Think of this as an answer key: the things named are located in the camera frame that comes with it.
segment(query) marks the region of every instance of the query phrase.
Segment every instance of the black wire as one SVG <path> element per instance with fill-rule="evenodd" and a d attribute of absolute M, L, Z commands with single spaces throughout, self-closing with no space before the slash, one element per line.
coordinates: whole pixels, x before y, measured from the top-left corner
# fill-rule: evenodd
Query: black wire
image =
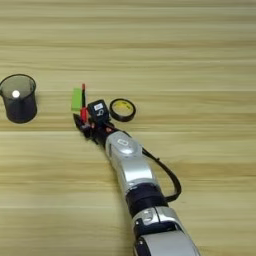
<path fill-rule="evenodd" d="M 115 131 L 121 131 L 119 129 L 117 129 L 116 127 L 109 125 L 107 123 L 105 123 L 105 125 Z M 150 152 L 148 152 L 145 148 L 142 148 L 142 153 L 147 156 L 148 158 L 151 158 L 152 160 L 154 160 L 165 172 L 166 174 L 170 177 L 173 185 L 174 185 L 174 193 L 170 196 L 165 196 L 165 199 L 167 202 L 172 202 L 175 201 L 181 194 L 182 192 L 182 188 L 181 188 L 181 184 L 180 181 L 178 179 L 178 177 L 174 174 L 174 172 L 172 172 L 172 170 L 170 170 L 164 163 L 162 163 L 160 161 L 160 158 L 156 158 L 154 157 Z"/>

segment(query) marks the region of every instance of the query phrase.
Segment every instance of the transparent cup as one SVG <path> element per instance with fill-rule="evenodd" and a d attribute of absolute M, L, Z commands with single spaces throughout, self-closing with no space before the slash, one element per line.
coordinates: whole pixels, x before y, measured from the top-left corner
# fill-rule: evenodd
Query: transparent cup
<path fill-rule="evenodd" d="M 27 75 L 11 75 L 0 83 L 0 95 L 10 121 L 27 123 L 36 116 L 35 90 L 35 80 Z"/>

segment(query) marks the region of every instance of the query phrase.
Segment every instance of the green block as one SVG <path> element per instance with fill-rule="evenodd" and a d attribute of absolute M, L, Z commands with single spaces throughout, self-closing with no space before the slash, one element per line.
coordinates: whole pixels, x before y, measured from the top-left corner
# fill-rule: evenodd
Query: green block
<path fill-rule="evenodd" d="M 72 94 L 72 111 L 80 111 L 82 107 L 82 89 L 74 88 Z"/>

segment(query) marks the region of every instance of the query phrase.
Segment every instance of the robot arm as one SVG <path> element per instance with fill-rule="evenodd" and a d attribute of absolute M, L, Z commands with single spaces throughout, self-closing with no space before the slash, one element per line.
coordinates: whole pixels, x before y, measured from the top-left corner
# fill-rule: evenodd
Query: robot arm
<path fill-rule="evenodd" d="M 105 148 L 133 218 L 135 255 L 199 256 L 175 211 L 168 207 L 142 147 L 117 131 L 108 136 Z"/>

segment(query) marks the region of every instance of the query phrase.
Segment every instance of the wood grain surface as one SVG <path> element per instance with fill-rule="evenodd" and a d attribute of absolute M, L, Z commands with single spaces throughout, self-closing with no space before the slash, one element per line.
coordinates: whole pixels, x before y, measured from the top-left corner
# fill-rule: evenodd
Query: wood grain surface
<path fill-rule="evenodd" d="M 115 172 L 73 124 L 82 82 L 136 104 L 115 124 L 180 178 L 202 255 L 255 255 L 255 0 L 0 0 L 0 35 L 0 79 L 31 75 L 39 110 L 16 125 L 1 101 L 1 256 L 132 255 Z"/>

